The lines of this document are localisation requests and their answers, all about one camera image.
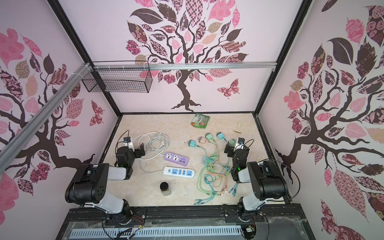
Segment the light green charger plug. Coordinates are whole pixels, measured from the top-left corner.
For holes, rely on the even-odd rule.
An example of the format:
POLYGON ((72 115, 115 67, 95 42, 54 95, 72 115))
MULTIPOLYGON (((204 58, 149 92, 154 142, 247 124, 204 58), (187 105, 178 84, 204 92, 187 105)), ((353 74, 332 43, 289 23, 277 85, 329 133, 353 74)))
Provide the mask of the light green charger plug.
POLYGON ((214 137, 213 137, 213 135, 212 135, 211 133, 207 133, 207 134, 205 135, 205 138, 206 138, 209 142, 215 142, 214 137))

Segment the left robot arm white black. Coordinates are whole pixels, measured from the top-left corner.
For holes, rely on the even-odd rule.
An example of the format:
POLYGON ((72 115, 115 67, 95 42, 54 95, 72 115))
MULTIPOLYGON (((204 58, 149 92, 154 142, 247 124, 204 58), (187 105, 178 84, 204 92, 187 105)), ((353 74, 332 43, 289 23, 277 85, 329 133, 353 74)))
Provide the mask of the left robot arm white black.
POLYGON ((101 209, 110 215, 121 215, 125 218, 132 216, 127 200, 119 199, 108 192, 108 181, 129 180, 133 173, 135 159, 145 155, 144 144, 134 149, 132 144, 117 150, 117 165, 108 163, 98 165, 81 165, 65 192, 68 203, 89 205, 101 209))

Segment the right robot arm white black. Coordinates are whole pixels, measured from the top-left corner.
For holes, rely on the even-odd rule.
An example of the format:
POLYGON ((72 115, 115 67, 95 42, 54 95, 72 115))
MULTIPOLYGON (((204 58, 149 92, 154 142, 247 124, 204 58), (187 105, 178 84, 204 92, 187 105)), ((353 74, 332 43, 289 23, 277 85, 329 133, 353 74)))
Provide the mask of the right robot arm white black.
POLYGON ((236 144, 228 142, 224 153, 232 159, 231 177, 237 184, 250 183, 252 191, 238 202, 238 212, 255 212, 267 203, 286 203, 288 185, 274 159, 249 162, 250 148, 239 138, 236 144))

